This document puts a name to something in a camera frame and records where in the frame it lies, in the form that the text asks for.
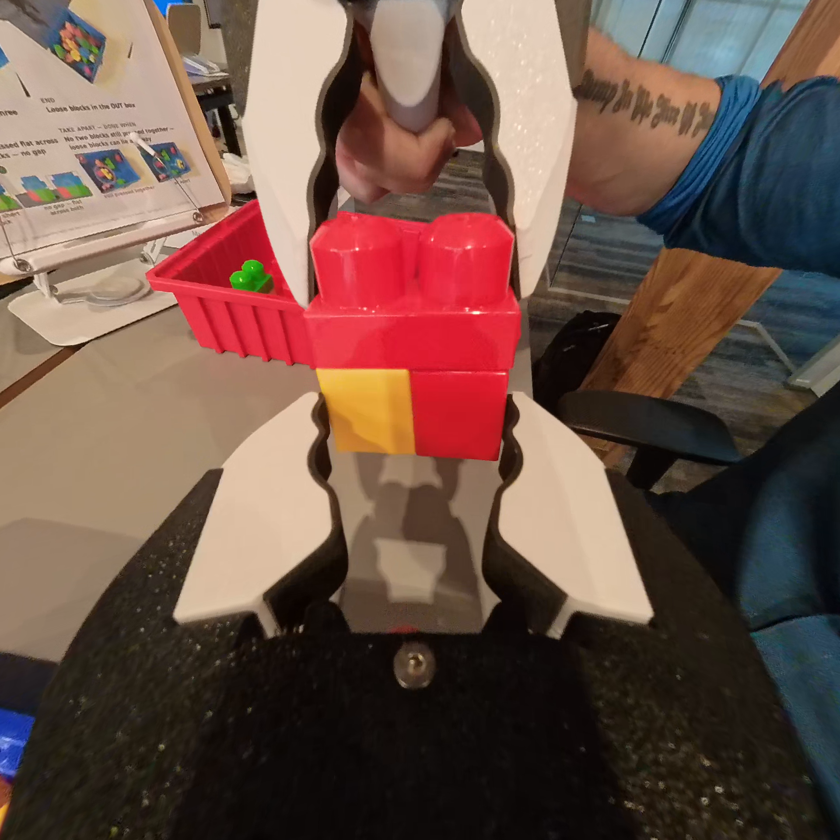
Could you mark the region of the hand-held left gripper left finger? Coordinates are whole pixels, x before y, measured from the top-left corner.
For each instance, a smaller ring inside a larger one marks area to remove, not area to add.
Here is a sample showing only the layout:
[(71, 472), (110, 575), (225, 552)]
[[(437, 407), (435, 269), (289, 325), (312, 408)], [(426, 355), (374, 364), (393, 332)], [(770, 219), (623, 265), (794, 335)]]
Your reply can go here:
[(326, 401), (308, 392), (227, 458), (173, 611), (179, 625), (252, 616), (276, 637), (341, 590), (347, 542), (329, 434)]

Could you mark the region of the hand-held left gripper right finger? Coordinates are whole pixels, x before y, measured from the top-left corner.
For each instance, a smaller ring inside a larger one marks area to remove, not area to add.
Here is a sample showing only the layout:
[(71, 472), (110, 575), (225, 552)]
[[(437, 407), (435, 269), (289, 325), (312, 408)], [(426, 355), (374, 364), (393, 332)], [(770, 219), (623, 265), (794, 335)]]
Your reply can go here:
[(532, 634), (577, 615), (646, 626), (655, 612), (602, 462), (530, 396), (507, 396), (485, 582)]

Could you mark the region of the small yellow block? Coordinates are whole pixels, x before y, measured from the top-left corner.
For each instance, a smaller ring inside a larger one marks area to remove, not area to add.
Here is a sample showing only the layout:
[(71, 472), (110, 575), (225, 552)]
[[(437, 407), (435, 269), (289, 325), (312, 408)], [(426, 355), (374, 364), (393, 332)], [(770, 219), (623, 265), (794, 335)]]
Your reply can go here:
[(317, 369), (316, 373), (339, 452), (416, 453), (409, 371)]

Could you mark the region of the small red block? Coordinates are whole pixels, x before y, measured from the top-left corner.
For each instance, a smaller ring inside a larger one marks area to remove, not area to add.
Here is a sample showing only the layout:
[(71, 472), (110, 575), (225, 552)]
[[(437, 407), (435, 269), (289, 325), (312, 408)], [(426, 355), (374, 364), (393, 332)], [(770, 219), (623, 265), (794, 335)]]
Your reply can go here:
[(508, 371), (412, 371), (415, 454), (496, 461)]

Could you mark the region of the red two-stud block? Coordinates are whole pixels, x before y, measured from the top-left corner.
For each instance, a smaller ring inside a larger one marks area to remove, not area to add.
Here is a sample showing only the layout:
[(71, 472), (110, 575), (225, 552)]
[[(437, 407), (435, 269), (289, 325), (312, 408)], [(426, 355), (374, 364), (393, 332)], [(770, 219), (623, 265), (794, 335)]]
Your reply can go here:
[(319, 369), (507, 371), (521, 336), (513, 233), (497, 216), (431, 223), (339, 213), (312, 237), (303, 314)]

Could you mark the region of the blue plastic bin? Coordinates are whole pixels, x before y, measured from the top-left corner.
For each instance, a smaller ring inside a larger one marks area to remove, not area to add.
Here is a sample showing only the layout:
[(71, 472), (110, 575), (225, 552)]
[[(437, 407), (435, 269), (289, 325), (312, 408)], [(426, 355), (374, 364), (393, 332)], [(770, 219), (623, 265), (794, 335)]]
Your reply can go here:
[(51, 661), (1, 653), (1, 820), (40, 702), (56, 670)]

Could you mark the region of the person's right forearm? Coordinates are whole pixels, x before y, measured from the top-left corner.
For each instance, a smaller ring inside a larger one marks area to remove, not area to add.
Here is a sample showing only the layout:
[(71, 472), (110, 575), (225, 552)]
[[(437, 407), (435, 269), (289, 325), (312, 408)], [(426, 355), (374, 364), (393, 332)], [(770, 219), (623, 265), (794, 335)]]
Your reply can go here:
[(568, 194), (668, 249), (839, 278), (839, 86), (716, 79), (590, 27)]

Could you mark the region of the person's right hand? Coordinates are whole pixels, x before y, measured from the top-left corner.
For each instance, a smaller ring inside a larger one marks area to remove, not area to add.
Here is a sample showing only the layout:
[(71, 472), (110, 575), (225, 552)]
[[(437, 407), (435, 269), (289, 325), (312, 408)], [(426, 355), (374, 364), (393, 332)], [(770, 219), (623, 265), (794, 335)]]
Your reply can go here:
[(373, 76), (365, 72), (335, 144), (339, 183), (366, 204), (389, 193), (425, 193), (458, 149), (481, 141), (480, 125), (459, 99), (447, 70), (438, 115), (420, 133), (407, 131), (391, 118)]

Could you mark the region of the black side table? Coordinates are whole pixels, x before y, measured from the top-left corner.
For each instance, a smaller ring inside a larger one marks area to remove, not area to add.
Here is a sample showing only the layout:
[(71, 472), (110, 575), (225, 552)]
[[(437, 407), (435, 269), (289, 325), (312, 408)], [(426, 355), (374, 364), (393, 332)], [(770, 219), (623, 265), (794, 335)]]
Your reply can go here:
[(229, 74), (223, 70), (210, 76), (188, 73), (196, 100), (220, 151), (242, 157), (238, 111)]

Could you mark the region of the green two-stud block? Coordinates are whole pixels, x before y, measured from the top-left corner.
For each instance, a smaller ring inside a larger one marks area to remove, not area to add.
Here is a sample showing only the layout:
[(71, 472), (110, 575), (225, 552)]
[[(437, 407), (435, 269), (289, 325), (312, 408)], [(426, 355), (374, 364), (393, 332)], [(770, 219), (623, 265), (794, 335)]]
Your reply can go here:
[(263, 263), (256, 259), (247, 259), (239, 270), (229, 277), (231, 288), (254, 293), (271, 293), (274, 288), (272, 275)]

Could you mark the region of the black bag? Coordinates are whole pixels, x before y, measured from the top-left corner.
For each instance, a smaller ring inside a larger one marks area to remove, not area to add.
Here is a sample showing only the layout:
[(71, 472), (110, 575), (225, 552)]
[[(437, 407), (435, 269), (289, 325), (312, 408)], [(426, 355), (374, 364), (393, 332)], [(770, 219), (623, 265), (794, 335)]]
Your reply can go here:
[(561, 397), (580, 389), (621, 316), (584, 310), (573, 315), (532, 361), (532, 398), (554, 413)]

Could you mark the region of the red plastic bin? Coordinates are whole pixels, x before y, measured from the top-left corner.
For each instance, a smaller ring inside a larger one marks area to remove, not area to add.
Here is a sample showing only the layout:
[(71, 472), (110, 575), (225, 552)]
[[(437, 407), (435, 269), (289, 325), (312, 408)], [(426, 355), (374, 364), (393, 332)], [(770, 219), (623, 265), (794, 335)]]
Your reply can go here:
[[(272, 291), (231, 285), (231, 275), (250, 259), (264, 267)], [(153, 290), (175, 296), (202, 347), (241, 358), (312, 366), (303, 309), (280, 272), (257, 200), (231, 211), (146, 277)]]

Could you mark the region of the printed instruction sheet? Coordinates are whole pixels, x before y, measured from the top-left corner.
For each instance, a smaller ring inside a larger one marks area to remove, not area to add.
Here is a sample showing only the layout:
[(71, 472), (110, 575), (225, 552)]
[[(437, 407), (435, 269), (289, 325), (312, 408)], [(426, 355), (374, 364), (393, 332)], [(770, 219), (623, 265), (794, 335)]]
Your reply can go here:
[(2, 2), (2, 259), (229, 203), (155, 2)]

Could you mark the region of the instruction sheet on stand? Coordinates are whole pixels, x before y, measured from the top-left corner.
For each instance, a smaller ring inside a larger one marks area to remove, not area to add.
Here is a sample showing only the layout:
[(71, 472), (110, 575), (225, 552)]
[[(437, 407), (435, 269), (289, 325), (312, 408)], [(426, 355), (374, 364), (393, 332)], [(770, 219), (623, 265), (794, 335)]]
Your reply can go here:
[[(218, 149), (212, 162), (224, 168)], [(225, 169), (224, 181), (230, 190)], [(227, 214), (230, 201), (231, 190), (229, 203), (195, 211), (192, 222), (170, 218), (86, 237), (37, 251), (34, 262), (2, 259), (2, 281), (29, 279), (35, 286), (8, 308), (59, 347), (87, 343), (161, 312), (175, 305), (175, 298), (153, 290), (146, 274), (159, 260), (165, 240), (215, 223)]]

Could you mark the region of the wooden post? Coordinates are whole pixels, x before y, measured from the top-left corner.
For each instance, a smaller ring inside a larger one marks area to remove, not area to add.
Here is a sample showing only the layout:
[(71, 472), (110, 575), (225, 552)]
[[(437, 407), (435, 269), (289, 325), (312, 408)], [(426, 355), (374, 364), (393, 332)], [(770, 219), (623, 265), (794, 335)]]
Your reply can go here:
[[(760, 85), (838, 79), (838, 14), (838, 2), (808, 3)], [(664, 246), (581, 391), (671, 397), (783, 270)]]

